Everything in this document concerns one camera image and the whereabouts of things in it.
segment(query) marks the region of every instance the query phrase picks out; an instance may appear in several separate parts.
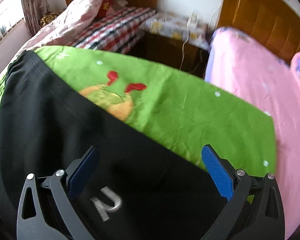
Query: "black fabric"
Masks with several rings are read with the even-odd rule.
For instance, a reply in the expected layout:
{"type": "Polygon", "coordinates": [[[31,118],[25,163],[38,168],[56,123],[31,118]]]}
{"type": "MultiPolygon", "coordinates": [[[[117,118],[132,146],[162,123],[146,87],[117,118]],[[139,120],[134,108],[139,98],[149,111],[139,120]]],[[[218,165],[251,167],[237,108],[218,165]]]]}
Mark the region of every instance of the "black fabric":
{"type": "Polygon", "coordinates": [[[98,239],[200,239],[220,214],[210,176],[73,91],[32,51],[9,66],[0,106],[0,216],[16,231],[27,174],[50,176],[94,145],[100,161],[75,201],[98,239]],[[92,197],[122,207],[103,222],[92,197]]]}

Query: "checkered blanket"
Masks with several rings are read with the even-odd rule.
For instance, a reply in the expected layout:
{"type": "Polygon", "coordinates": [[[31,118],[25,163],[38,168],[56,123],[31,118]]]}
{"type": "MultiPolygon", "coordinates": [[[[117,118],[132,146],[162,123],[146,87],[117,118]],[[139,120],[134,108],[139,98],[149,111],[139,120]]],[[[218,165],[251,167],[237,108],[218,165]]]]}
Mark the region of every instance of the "checkered blanket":
{"type": "Polygon", "coordinates": [[[139,26],[155,14],[150,8],[125,7],[102,18],[80,33],[67,45],[84,49],[101,49],[126,54],[144,32],[139,26]]]}

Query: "blue pad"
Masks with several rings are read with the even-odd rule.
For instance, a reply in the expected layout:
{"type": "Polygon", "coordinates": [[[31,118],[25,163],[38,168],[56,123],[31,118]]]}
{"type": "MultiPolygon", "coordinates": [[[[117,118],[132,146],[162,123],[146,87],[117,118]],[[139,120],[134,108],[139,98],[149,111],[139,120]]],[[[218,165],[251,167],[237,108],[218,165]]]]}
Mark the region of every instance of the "blue pad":
{"type": "Polygon", "coordinates": [[[208,146],[202,148],[201,158],[220,195],[229,201],[234,191],[233,182],[228,172],[208,146]]]}
{"type": "Polygon", "coordinates": [[[98,149],[93,147],[84,159],[75,160],[81,163],[78,165],[68,181],[68,197],[78,197],[86,186],[91,174],[95,171],[99,161],[98,149]]]}

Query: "bed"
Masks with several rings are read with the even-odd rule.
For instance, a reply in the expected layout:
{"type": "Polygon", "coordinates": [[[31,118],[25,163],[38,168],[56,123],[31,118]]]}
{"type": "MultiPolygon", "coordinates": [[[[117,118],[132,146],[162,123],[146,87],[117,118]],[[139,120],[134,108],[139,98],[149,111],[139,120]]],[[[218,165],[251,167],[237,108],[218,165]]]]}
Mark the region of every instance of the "bed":
{"type": "Polygon", "coordinates": [[[211,47],[205,81],[274,120],[288,239],[300,224],[300,16],[283,0],[224,0],[211,47]]]}
{"type": "Polygon", "coordinates": [[[27,41],[16,56],[41,46],[68,45],[128,53],[144,36],[141,23],[155,14],[157,0],[65,0],[67,8],[27,41]],[[84,45],[79,43],[89,40],[84,45]]]}

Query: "white cable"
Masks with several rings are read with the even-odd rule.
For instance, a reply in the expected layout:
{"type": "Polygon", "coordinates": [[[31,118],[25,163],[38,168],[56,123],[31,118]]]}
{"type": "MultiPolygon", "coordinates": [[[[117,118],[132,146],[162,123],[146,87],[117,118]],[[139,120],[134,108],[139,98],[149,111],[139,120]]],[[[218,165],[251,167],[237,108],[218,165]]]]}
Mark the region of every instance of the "white cable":
{"type": "Polygon", "coordinates": [[[183,64],[183,61],[184,61],[184,59],[185,59],[185,44],[188,42],[188,40],[189,40],[189,32],[190,32],[190,30],[189,30],[189,23],[190,23],[190,21],[191,21],[191,18],[192,18],[192,15],[194,14],[194,11],[192,12],[192,14],[190,15],[190,17],[189,17],[189,19],[188,19],[188,22],[187,22],[187,39],[186,39],[186,41],[182,44],[182,61],[181,61],[181,65],[180,65],[180,68],[179,68],[179,70],[181,70],[181,67],[182,67],[182,64],[183,64]]]}
{"type": "Polygon", "coordinates": [[[212,21],[214,15],[215,15],[215,14],[217,13],[217,11],[220,9],[221,5],[222,5],[222,3],[220,3],[218,9],[217,9],[217,10],[214,12],[214,14],[212,15],[212,17],[211,17],[211,19],[210,19],[210,22],[209,22],[209,24],[208,24],[208,29],[209,29],[209,27],[210,27],[210,24],[211,24],[211,21],[212,21]]]}
{"type": "Polygon", "coordinates": [[[189,39],[189,32],[190,32],[189,31],[189,27],[187,27],[187,32],[188,32],[187,39],[186,39],[186,41],[182,45],[182,61],[181,61],[181,65],[180,65],[179,70],[181,70],[181,67],[182,67],[182,64],[183,64],[183,60],[185,59],[185,44],[188,42],[188,39],[189,39]]]}

